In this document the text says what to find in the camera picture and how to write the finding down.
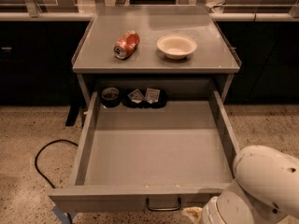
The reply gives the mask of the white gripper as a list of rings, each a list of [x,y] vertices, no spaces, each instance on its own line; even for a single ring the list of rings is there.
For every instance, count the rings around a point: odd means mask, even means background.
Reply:
[[[193,224],[227,224],[222,216],[220,205],[221,197],[212,197],[203,207],[186,207],[182,210],[182,215],[187,217]]]

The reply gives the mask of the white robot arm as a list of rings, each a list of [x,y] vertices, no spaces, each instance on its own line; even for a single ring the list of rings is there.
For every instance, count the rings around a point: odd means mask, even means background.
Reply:
[[[192,224],[278,224],[299,218],[299,159],[265,146],[242,148],[235,179],[203,207],[186,207]]]

